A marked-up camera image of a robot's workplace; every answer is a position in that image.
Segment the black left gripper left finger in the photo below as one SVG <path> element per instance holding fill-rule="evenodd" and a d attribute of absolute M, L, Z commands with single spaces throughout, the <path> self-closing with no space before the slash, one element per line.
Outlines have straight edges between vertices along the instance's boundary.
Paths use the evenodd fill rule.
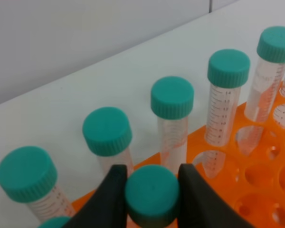
<path fill-rule="evenodd" d="M 126 165 L 113 165 L 87 203 L 63 227 L 125 228 L 127 211 L 124 189 Z"/>

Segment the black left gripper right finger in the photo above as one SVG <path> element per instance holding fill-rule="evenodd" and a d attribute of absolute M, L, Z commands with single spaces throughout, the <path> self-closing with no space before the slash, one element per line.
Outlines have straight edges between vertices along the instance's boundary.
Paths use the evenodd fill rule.
<path fill-rule="evenodd" d="M 180 184 L 180 228 L 251 228 L 204 180 L 193 164 L 182 164 Z"/>

